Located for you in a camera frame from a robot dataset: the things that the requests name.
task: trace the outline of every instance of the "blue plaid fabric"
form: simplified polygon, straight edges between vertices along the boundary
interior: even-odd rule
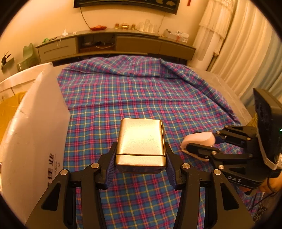
[[[195,131],[215,132],[224,125],[240,124],[222,95],[195,72],[161,59],[92,58],[64,68],[58,82],[71,113],[64,155],[64,168],[71,172],[108,152],[118,139],[123,118],[161,119],[172,151],[204,171],[212,171],[211,164],[183,153],[183,138]],[[225,153],[240,153],[229,144],[217,147]],[[260,193],[254,198],[236,189],[247,208],[261,198]],[[117,171],[111,187],[101,191],[107,227],[173,228],[180,193],[169,185],[165,171],[156,175]],[[199,205],[198,228],[203,228],[203,188]],[[80,190],[77,223],[82,228]]]

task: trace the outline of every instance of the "gold metal box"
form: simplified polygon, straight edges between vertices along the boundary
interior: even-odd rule
[[[163,123],[124,118],[116,150],[116,167],[124,173],[157,174],[166,167]]]

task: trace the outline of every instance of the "white sheer curtain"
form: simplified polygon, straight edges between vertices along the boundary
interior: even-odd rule
[[[196,52],[189,66],[207,69],[213,55],[220,51],[232,14],[233,0],[209,0],[193,44]]]
[[[281,41],[250,0],[238,0],[226,41],[211,72],[218,74],[248,106],[253,88],[281,93]]]

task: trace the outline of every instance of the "white cardboard box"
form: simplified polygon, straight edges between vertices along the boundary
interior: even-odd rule
[[[52,63],[0,82],[0,95],[6,98],[21,91],[27,93],[0,144],[0,192],[25,224],[48,183],[63,169],[70,113]]]

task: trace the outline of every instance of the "wire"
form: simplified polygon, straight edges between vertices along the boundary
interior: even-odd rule
[[[271,186],[270,186],[270,184],[269,184],[269,177],[267,178],[267,186],[268,186],[268,188],[272,191],[272,193],[270,193],[270,194],[268,194],[266,197],[264,197],[264,198],[262,198],[259,202],[257,202],[256,204],[254,204],[254,202],[255,202],[255,198],[257,197],[257,194],[255,194],[255,198],[254,198],[254,201],[253,201],[253,204],[252,204],[252,208],[250,209],[251,210],[251,212],[250,213],[252,213],[252,211],[253,211],[253,208],[255,207],[255,206],[257,206],[259,203],[261,203],[262,201],[264,201],[266,198],[268,198],[268,197],[274,197],[278,192],[276,192]]]
[[[85,21],[85,23],[87,24],[87,22],[86,22],[86,20],[85,20],[85,18],[84,18],[84,16],[83,16],[83,14],[82,14],[82,10],[81,10],[81,7],[80,7],[80,12],[81,12],[81,15],[82,15],[82,17],[83,17],[83,20]]]
[[[110,43],[110,41],[114,38],[114,36],[115,36],[115,34],[112,36],[112,38],[108,42],[105,42],[104,44]]]
[[[103,48],[100,48],[100,47],[98,47],[97,45],[96,45],[96,47],[97,47],[97,48],[99,48],[99,49],[106,49],[106,48],[110,48],[110,47],[113,47],[113,46],[114,46],[114,44],[113,44],[113,43],[110,43],[110,44],[112,44],[112,45],[107,46],[107,47],[103,47]]]
[[[57,42],[57,46],[58,46],[58,47],[60,46],[60,43],[61,43],[61,40],[62,40],[62,36],[63,36],[63,35],[61,35],[61,38],[60,38],[59,44],[58,44],[58,42],[55,40],[55,41]]]
[[[269,177],[267,178],[267,186],[268,186],[268,188],[269,188],[272,192],[276,192],[276,191],[270,186]]]
[[[162,18],[162,20],[161,20],[161,22],[160,22],[160,26],[159,26],[159,29],[158,29],[158,33],[159,33],[159,31],[160,31],[160,27],[162,26],[162,22],[163,22],[163,20],[164,20],[164,17]]]

